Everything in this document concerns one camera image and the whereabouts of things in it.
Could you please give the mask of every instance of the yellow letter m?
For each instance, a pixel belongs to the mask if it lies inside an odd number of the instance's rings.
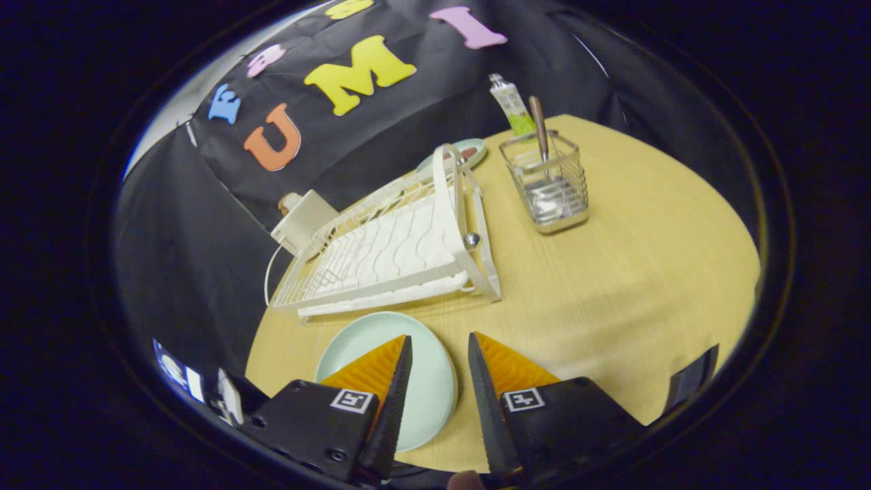
[[[356,95],[348,95],[353,90],[363,95],[375,93],[372,73],[380,87],[389,87],[408,78],[417,71],[414,65],[403,63],[384,45],[384,36],[367,37],[351,48],[351,66],[318,66],[308,74],[306,85],[317,85],[333,102],[333,114],[347,114],[360,104]]]

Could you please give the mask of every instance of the table surface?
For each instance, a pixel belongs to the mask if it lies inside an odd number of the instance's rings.
[[[561,379],[591,378],[645,425],[661,415],[671,375],[715,344],[719,368],[752,313],[760,275],[741,219],[707,182],[651,146],[568,115],[548,118],[547,126],[581,148],[590,219],[540,235],[498,150],[511,133],[485,139],[488,154],[473,173],[483,191],[502,301],[458,292],[314,316],[306,324],[293,310],[267,308],[247,377],[273,396],[296,378],[313,380],[329,341],[357,317],[376,310],[411,315],[447,348],[459,398],[435,439],[396,458],[487,472],[469,374],[471,331]]]

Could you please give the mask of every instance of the white dish drying rack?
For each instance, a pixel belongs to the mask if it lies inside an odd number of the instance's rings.
[[[430,169],[390,182],[320,227],[272,306],[306,318],[458,290],[501,298],[481,188],[445,144]]]

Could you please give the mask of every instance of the light blue plate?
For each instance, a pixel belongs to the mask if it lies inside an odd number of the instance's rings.
[[[314,374],[314,381],[319,383],[363,354],[402,334],[411,336],[412,363],[396,442],[398,453],[430,442],[456,407],[454,365],[432,331],[411,316],[394,311],[361,316],[333,337]]]
[[[468,150],[469,148],[475,148],[477,150],[477,152],[475,152],[475,154],[473,154],[471,158],[466,161],[466,167],[469,169],[481,163],[481,160],[483,160],[484,156],[487,154],[487,147],[484,145],[484,140],[480,138],[470,138],[468,140],[457,141],[456,143],[454,143],[454,147],[456,147],[456,150],[460,153],[462,153],[463,150]],[[426,158],[426,160],[422,161],[420,165],[417,166],[417,169],[415,171],[420,172],[424,168],[432,165],[432,163],[433,156],[431,154],[429,157]]]

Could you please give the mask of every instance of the yellow letter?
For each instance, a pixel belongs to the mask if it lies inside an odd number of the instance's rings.
[[[351,66],[326,63],[312,70],[303,81],[306,85],[317,85],[333,102],[333,114],[341,116],[360,104],[359,97],[342,89],[372,95],[375,93],[372,72],[378,86],[389,87],[415,71],[414,65],[403,63],[387,49],[384,36],[372,36],[351,48]]]
[[[339,20],[346,17],[351,17],[355,13],[368,9],[375,3],[372,0],[345,0],[345,2],[337,3],[329,9],[325,14],[333,20]]]

